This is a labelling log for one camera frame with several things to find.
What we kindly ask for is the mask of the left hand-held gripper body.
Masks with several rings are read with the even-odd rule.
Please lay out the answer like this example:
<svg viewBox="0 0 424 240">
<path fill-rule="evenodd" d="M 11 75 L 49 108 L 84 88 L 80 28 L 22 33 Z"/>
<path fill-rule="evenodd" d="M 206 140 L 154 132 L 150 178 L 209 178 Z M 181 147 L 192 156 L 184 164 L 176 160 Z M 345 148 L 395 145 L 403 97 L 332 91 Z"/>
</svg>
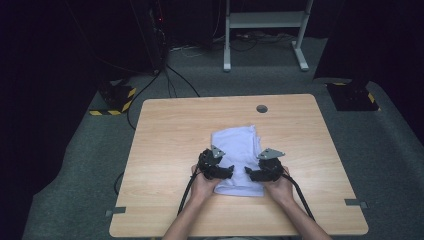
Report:
<svg viewBox="0 0 424 240">
<path fill-rule="evenodd" d="M 225 153 L 212 145 L 210 149 L 204 150 L 198 158 L 198 168 L 204 174 L 204 176 L 209 179 L 213 178 L 216 173 L 219 172 L 219 163 L 221 162 Z"/>
</svg>

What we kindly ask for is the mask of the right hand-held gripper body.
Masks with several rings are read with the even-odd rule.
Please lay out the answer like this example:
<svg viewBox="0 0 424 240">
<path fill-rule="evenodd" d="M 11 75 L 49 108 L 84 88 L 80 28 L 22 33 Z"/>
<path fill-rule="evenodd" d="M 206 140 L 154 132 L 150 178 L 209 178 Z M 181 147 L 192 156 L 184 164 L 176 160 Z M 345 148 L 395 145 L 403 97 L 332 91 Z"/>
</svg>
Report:
<svg viewBox="0 0 424 240">
<path fill-rule="evenodd" d="M 259 181 L 276 181 L 284 173 L 284 168 L 279 160 L 280 157 L 284 156 L 285 153 L 266 148 L 258 155 L 259 159 Z"/>
</svg>

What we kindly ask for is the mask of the lavender printed t-shirt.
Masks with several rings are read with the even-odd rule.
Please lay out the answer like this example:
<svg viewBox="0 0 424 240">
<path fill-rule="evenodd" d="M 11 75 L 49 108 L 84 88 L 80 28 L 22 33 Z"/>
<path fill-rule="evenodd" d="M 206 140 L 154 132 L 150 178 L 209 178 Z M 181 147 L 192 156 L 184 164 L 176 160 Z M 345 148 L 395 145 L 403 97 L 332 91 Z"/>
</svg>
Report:
<svg viewBox="0 0 424 240">
<path fill-rule="evenodd" d="M 232 177 L 222 180 L 214 192 L 221 195 L 263 197 L 263 185 L 252 181 L 245 171 L 246 167 L 252 170 L 259 169 L 257 156 L 262 149 L 255 126 L 234 127 L 213 132 L 211 143 L 225 153 L 219 166 L 234 167 Z"/>
</svg>

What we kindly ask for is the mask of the person's left hand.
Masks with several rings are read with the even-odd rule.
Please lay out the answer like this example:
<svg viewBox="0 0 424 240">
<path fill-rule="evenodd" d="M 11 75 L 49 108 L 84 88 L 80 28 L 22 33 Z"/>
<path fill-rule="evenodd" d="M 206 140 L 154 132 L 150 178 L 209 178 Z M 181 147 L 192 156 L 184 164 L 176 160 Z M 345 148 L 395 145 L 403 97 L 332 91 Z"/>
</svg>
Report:
<svg viewBox="0 0 424 240">
<path fill-rule="evenodd" d="M 220 179 L 207 179 L 196 165 L 191 167 L 194 181 L 191 186 L 190 200 L 204 203 L 214 193 L 215 187 L 221 182 Z"/>
</svg>

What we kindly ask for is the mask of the person's right hand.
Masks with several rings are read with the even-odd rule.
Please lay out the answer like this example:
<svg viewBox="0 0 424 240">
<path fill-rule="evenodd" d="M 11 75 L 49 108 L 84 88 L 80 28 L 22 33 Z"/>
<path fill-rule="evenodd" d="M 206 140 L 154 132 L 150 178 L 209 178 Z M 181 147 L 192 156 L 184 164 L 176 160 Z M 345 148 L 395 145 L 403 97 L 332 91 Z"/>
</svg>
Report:
<svg viewBox="0 0 424 240">
<path fill-rule="evenodd" d="M 293 185 L 285 177 L 280 177 L 276 181 L 265 182 L 264 187 L 269 192 L 272 199 L 280 206 L 288 206 L 295 202 L 293 197 Z"/>
</svg>

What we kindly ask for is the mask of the grey tape strip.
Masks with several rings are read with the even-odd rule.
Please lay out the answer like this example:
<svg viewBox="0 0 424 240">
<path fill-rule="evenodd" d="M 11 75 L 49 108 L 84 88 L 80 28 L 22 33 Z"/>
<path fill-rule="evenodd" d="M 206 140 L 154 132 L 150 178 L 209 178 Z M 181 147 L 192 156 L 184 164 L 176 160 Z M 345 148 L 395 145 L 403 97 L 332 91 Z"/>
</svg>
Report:
<svg viewBox="0 0 424 240">
<path fill-rule="evenodd" d="M 361 209 L 368 209 L 369 205 L 365 201 L 361 201 L 358 199 L 344 199 L 346 206 L 358 206 Z"/>
<path fill-rule="evenodd" d="M 111 210 L 106 210 L 105 217 L 112 217 L 114 214 L 123 214 L 126 212 L 126 207 L 114 207 Z"/>
</svg>

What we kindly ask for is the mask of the black base with yellow corners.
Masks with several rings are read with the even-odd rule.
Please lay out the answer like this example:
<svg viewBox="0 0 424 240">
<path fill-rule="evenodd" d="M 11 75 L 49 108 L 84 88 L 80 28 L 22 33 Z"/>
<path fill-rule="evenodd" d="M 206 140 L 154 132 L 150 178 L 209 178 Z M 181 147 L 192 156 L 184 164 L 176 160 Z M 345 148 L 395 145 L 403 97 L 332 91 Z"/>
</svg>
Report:
<svg viewBox="0 0 424 240">
<path fill-rule="evenodd" d="M 379 106 L 365 83 L 327 83 L 327 91 L 338 111 L 377 111 Z"/>
</svg>

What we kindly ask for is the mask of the black base with yellow stripes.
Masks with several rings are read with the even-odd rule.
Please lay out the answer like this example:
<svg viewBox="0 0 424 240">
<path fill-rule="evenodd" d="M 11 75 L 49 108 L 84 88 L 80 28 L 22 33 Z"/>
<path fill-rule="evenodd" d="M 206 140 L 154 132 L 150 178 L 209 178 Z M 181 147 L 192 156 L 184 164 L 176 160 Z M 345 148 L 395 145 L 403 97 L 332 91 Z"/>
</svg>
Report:
<svg viewBox="0 0 424 240">
<path fill-rule="evenodd" d="M 132 104 L 136 89 L 131 86 L 112 85 L 110 82 L 99 84 L 98 92 L 105 101 L 106 109 L 90 109 L 92 116 L 120 115 L 127 112 Z"/>
</svg>

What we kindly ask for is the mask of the black computer tower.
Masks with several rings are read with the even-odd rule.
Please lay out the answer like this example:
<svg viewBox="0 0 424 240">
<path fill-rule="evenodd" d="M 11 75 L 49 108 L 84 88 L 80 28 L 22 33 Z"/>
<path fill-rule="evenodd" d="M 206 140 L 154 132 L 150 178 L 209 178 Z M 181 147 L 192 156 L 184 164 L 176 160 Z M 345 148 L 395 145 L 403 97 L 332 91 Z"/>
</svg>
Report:
<svg viewBox="0 0 424 240">
<path fill-rule="evenodd" d="M 168 51 L 161 0 L 137 0 L 137 5 L 142 37 L 157 75 L 164 68 Z"/>
</svg>

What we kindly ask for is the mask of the white metal stand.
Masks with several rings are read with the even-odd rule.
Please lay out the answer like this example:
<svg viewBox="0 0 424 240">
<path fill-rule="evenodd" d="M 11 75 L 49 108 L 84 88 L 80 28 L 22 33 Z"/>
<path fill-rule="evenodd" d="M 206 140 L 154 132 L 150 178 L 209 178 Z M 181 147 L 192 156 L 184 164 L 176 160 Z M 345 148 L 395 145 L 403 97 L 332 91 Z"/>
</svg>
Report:
<svg viewBox="0 0 424 240">
<path fill-rule="evenodd" d="M 314 0 L 307 0 L 303 11 L 232 13 L 231 0 L 226 0 L 223 71 L 231 71 L 230 31 L 232 29 L 297 28 L 298 36 L 291 42 L 302 71 L 309 66 L 301 49 Z"/>
</svg>

